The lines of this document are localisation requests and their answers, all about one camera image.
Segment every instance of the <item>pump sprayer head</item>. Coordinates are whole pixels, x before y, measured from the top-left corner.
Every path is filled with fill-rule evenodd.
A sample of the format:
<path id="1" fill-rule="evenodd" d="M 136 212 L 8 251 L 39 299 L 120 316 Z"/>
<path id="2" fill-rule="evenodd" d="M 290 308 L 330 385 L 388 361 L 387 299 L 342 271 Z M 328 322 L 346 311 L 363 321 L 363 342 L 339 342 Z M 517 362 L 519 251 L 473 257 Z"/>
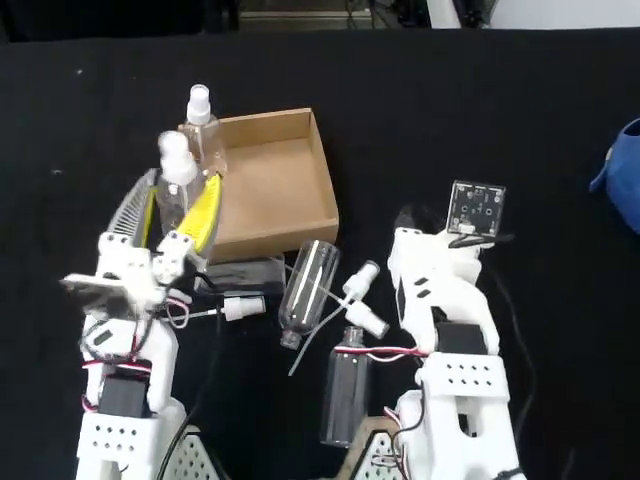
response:
<path id="1" fill-rule="evenodd" d="M 209 89 L 202 84 L 194 85 L 187 104 L 187 121 L 193 125 L 206 125 L 210 119 Z"/>

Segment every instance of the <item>white robotic arm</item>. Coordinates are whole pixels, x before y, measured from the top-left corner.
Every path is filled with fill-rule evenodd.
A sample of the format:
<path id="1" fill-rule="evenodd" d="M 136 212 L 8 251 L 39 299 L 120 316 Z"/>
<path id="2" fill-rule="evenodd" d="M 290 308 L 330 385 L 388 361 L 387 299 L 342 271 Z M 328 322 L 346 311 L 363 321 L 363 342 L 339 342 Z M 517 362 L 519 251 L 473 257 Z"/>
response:
<path id="1" fill-rule="evenodd" d="M 449 248 L 456 238 L 444 231 L 395 231 L 388 267 L 400 325 L 430 353 L 415 376 L 422 391 L 405 393 L 396 408 L 403 428 L 420 422 L 398 440 L 407 449 L 411 479 L 523 480 L 498 356 L 500 338 L 487 300 L 475 286 L 481 248 Z M 446 315 L 446 322 L 477 326 L 481 340 L 469 342 L 469 329 L 446 331 L 465 335 L 461 342 L 442 338 L 434 309 Z"/>

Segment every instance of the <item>black cloth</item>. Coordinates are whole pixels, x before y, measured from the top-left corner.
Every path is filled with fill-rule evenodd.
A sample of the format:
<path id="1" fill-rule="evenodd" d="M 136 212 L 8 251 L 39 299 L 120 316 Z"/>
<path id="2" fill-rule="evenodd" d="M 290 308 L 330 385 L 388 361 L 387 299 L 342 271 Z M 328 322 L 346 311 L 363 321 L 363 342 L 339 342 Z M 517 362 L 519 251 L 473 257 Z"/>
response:
<path id="1" fill-rule="evenodd" d="M 339 290 L 381 265 L 407 203 L 446 214 L 451 182 L 505 185 L 504 233 L 485 260 L 501 272 L 539 376 L 521 461 L 530 479 L 633 478 L 640 244 L 604 195 L 588 195 L 608 146 L 638 114 L 640 31 L 335 32 L 89 40 L 0 48 L 2 446 L 7 478 L 72 478 L 84 374 L 82 314 L 57 279 L 92 273 L 96 240 L 156 138 L 211 87 L 221 116 L 313 107 L 341 226 Z M 481 276 L 516 412 L 528 376 L 505 302 Z M 386 272 L 367 302 L 397 329 Z M 318 442 L 329 349 L 318 335 L 293 378 L 276 309 L 229 325 L 195 419 L 234 479 L 313 478 L 344 452 Z M 189 408 L 213 322 L 178 334 L 174 394 Z M 370 414 L 415 388 L 409 360 L 375 367 Z"/>

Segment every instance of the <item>black cable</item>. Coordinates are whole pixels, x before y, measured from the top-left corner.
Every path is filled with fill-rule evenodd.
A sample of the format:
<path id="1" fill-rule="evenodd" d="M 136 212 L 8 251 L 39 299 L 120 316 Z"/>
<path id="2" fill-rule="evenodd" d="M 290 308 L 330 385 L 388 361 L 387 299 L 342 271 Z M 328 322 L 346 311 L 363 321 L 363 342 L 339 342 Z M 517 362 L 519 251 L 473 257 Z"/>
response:
<path id="1" fill-rule="evenodd" d="M 373 20 L 373 16 L 376 15 L 380 19 L 380 21 L 382 23 L 384 23 L 384 26 L 386 28 L 390 29 L 391 28 L 391 24 L 389 23 L 389 21 L 386 18 L 384 18 L 383 15 L 380 14 L 380 12 L 375 7 L 375 5 L 376 5 L 376 2 L 371 2 L 371 18 L 372 18 L 371 21 L 375 24 L 375 21 Z"/>
<path id="2" fill-rule="evenodd" d="M 209 287 L 213 291 L 216 290 L 216 285 L 211 281 L 211 279 L 206 274 L 202 272 L 194 272 L 192 275 L 192 278 L 200 278 L 202 279 L 202 281 L 204 281 L 204 283 L 207 284 L 207 287 Z"/>
<path id="3" fill-rule="evenodd" d="M 426 394 L 423 382 L 420 382 L 420 389 L 422 390 L 422 397 L 420 398 L 420 418 L 414 425 L 411 425 L 410 427 L 406 427 L 406 428 L 401 428 L 400 430 L 395 432 L 393 435 L 390 435 L 391 453 L 393 454 L 393 460 L 396 464 L 397 469 L 400 471 L 400 475 L 402 475 L 403 480 L 409 480 L 409 479 L 405 475 L 404 469 L 402 468 L 402 465 L 400 465 L 400 462 L 398 461 L 398 455 L 396 453 L 396 438 L 398 438 L 398 435 L 400 435 L 401 433 L 406 433 L 412 430 L 416 430 L 422 425 L 422 422 L 424 421 L 424 414 L 426 410 L 425 402 L 427 401 L 427 394 Z"/>
<path id="4" fill-rule="evenodd" d="M 524 357 L 525 362 L 527 364 L 527 368 L 529 369 L 529 375 L 531 376 L 530 383 L 529 383 L 529 395 L 527 396 L 527 399 L 525 400 L 524 405 L 520 409 L 520 413 L 516 418 L 516 423 L 514 426 L 514 435 L 515 435 L 515 440 L 517 445 L 520 442 L 520 435 L 522 433 L 524 423 L 527 419 L 529 410 L 531 409 L 531 405 L 533 404 L 533 399 L 535 398 L 536 390 L 538 388 L 538 375 L 536 373 L 533 360 L 531 360 L 531 355 L 529 353 L 529 349 L 527 348 L 527 344 L 525 343 L 524 337 L 522 336 L 522 332 L 520 331 L 518 316 L 516 314 L 516 307 L 513 303 L 511 295 L 509 294 L 509 290 L 507 289 L 506 285 L 502 281 L 502 278 L 500 278 L 500 276 L 498 275 L 498 272 L 496 272 L 491 267 L 491 265 L 488 264 L 488 262 L 484 262 L 484 266 L 487 272 L 489 273 L 489 275 L 492 277 L 493 282 L 496 284 L 496 287 L 498 287 L 498 291 L 504 297 L 504 300 L 507 303 L 507 306 L 509 307 L 509 311 L 511 313 L 511 323 L 513 326 L 513 333 L 516 338 L 516 343 L 520 348 L 522 356 Z"/>
<path id="5" fill-rule="evenodd" d="M 449 248 L 477 247 L 479 245 L 489 245 L 491 243 L 506 243 L 512 241 L 516 236 L 512 233 L 490 237 L 479 235 L 477 238 L 470 238 L 470 235 L 461 235 L 449 243 Z"/>
<path id="6" fill-rule="evenodd" d="M 186 436 L 185 435 L 185 430 L 189 426 L 189 422 L 195 416 L 195 414 L 198 412 L 198 410 L 200 408 L 202 408 L 202 404 L 204 402 L 205 394 L 209 391 L 209 385 L 211 384 L 211 381 L 213 380 L 213 376 L 214 376 L 213 374 L 214 374 L 214 372 L 216 370 L 216 366 L 217 366 L 218 360 L 220 358 L 220 349 L 222 347 L 222 322 L 223 322 L 222 313 L 221 313 L 222 307 L 218 306 L 217 310 L 218 310 L 218 314 L 216 316 L 216 318 L 217 318 L 216 343 L 218 345 L 216 346 L 216 348 L 213 349 L 213 353 L 211 354 L 211 361 L 209 363 L 209 369 L 208 369 L 208 373 L 207 373 L 207 378 L 205 379 L 204 383 L 201 385 L 200 390 L 198 391 L 198 394 L 196 395 L 196 400 L 195 400 L 195 402 L 193 404 L 193 408 L 187 414 L 187 416 L 184 418 L 184 420 L 182 421 L 182 423 L 178 427 L 178 430 L 176 431 L 175 435 L 171 439 L 171 443 L 169 444 L 169 447 L 167 448 L 167 451 L 164 454 L 164 457 L 162 459 L 162 463 L 160 464 L 160 469 L 158 470 L 158 475 L 156 476 L 156 480 L 163 480 L 164 474 L 166 473 L 167 468 L 169 467 L 169 461 L 171 460 L 171 456 L 173 455 L 173 452 L 175 451 L 175 449 L 178 446 L 178 444 Z"/>
<path id="7" fill-rule="evenodd" d="M 492 480 L 509 480 L 510 478 L 513 478 L 516 475 L 520 475 L 521 473 L 524 473 L 524 472 L 520 467 L 512 468 L 511 470 L 503 470 L 498 475 L 493 477 Z"/>
<path id="8" fill-rule="evenodd" d="M 569 475 L 571 475 L 571 470 L 573 469 L 573 462 L 576 457 L 576 449 L 575 447 L 571 447 L 569 450 L 569 455 L 567 455 L 567 461 L 564 464 L 564 468 L 562 469 L 562 475 L 560 475 L 560 480 L 569 480 Z"/>
<path id="9" fill-rule="evenodd" d="M 353 19 L 353 10 L 351 9 L 351 0 L 344 0 L 344 9 L 347 11 L 347 27 L 349 29 L 358 30 L 358 25 L 356 25 L 355 20 Z"/>
<path id="10" fill-rule="evenodd" d="M 371 14 L 371 30 L 376 29 L 375 10 L 376 10 L 376 0 L 369 0 L 369 13 Z"/>

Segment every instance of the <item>cardboard box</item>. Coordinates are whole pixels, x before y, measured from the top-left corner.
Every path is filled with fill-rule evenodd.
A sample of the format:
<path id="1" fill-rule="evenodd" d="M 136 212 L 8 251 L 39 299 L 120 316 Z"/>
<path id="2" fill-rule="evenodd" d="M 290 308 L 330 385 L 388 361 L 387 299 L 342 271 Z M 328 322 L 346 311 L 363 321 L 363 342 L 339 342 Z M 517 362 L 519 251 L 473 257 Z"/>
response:
<path id="1" fill-rule="evenodd" d="M 310 108 L 225 118 L 228 155 L 216 261 L 335 242 L 338 207 Z"/>

